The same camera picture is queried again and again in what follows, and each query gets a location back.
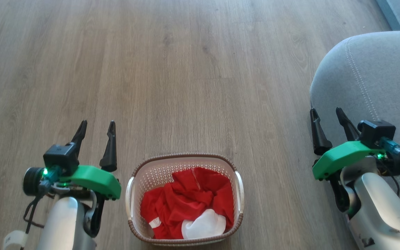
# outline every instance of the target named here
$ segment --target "camera lens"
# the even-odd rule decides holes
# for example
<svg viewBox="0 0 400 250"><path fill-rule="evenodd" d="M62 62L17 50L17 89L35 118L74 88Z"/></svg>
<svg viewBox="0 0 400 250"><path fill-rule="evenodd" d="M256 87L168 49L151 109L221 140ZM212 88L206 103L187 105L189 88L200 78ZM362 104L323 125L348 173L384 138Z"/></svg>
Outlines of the camera lens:
<svg viewBox="0 0 400 250"><path fill-rule="evenodd" d="M29 168L24 174L23 191L27 196L36 196L43 177L44 168Z"/></svg>

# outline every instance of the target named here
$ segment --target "green 3d-printed part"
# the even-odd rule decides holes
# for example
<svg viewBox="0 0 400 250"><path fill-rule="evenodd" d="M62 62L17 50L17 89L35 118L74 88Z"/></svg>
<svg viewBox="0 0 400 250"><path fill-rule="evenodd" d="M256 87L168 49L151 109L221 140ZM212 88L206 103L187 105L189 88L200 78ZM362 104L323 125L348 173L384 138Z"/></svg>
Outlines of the green 3d-printed part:
<svg viewBox="0 0 400 250"><path fill-rule="evenodd" d="M79 165L72 176L60 177L60 182L68 180L82 187L97 191L109 199L119 199L121 196L121 185L115 176L94 166Z"/></svg>
<svg viewBox="0 0 400 250"><path fill-rule="evenodd" d="M377 154L384 155L385 151L383 149L370 149L360 141L347 141L325 152L313 166L312 172L316 180L327 179L343 167L356 163L368 155Z"/></svg>

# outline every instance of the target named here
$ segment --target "laundry basket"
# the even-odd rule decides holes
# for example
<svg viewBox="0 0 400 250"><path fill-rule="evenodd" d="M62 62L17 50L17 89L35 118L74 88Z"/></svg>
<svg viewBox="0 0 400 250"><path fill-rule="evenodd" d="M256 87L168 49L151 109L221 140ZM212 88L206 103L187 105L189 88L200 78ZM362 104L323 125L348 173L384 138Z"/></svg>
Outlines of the laundry basket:
<svg viewBox="0 0 400 250"><path fill-rule="evenodd" d="M202 167L228 177L234 198L234 226L224 234L199 238L163 240L153 239L153 231L140 215L140 205L145 192L173 182L172 173ZM231 161L220 155L187 154L165 155L150 158L141 163L132 173L126 188L126 212L132 233L140 240L155 245L184 247L219 242L234 234L243 220L243 183L237 169Z"/></svg>

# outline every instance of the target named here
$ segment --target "basket handle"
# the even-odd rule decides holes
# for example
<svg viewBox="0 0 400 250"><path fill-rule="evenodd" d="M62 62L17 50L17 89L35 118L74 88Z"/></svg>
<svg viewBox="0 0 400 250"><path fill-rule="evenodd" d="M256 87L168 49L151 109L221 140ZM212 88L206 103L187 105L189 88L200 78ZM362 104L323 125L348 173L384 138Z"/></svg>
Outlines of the basket handle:
<svg viewBox="0 0 400 250"><path fill-rule="evenodd" d="M243 214L243 208L245 207L245 194L243 191L243 181L242 177L237 171L235 171L234 174L235 174L235 187L238 190L239 200L240 200L240 202L238 202L238 210L240 214Z"/></svg>
<svg viewBox="0 0 400 250"><path fill-rule="evenodd" d="M133 206L133 197L132 197L132 185L134 183L134 178L135 177L131 177L129 179L129 182L127 183L127 187L126 187L126 213L127 213L127 219L128 220L132 220L132 206Z"/></svg>

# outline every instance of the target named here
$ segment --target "black cable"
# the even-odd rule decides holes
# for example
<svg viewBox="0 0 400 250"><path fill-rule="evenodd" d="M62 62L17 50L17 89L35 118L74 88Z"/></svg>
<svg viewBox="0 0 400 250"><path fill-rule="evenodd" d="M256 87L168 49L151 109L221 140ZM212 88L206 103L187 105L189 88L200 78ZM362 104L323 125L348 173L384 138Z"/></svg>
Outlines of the black cable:
<svg viewBox="0 0 400 250"><path fill-rule="evenodd" d="M40 224L38 224L38 223L34 223L34 222L32 221L32 220L33 220L33 215L35 214L36 206L37 206L38 202L40 201L40 199L43 198L43 196L44 196L44 195L42 195L42 194L38 194L37 196L35 196L35 199L33 199L33 201L27 205L27 208L26 208L26 210L25 210L25 212L24 212L24 216L23 216L23 219L24 219L25 221L27 221L26 234L29 234L29 232L30 232L30 227L31 227L32 225L34 225L34 226L39 226L39 227L42 226L42 227L44 228L43 225L40 225ZM27 214L29 213L30 208L32 208L32 210L30 211L29 220L26 220Z"/></svg>
<svg viewBox="0 0 400 250"><path fill-rule="evenodd" d="M44 228L44 225L43 224L39 224L39 223L36 223L36 222L30 222L32 225L34 225L34 226L36 226L36 227L39 227L39 228Z"/></svg>
<svg viewBox="0 0 400 250"><path fill-rule="evenodd" d="M399 187L399 183L397 182L397 180L394 178L394 176L392 176L392 171L390 171L390 169L378 158L376 158L376 160L390 173L390 177L392 178L392 180L395 182L396 184L396 195L399 196L400 193L400 187Z"/></svg>

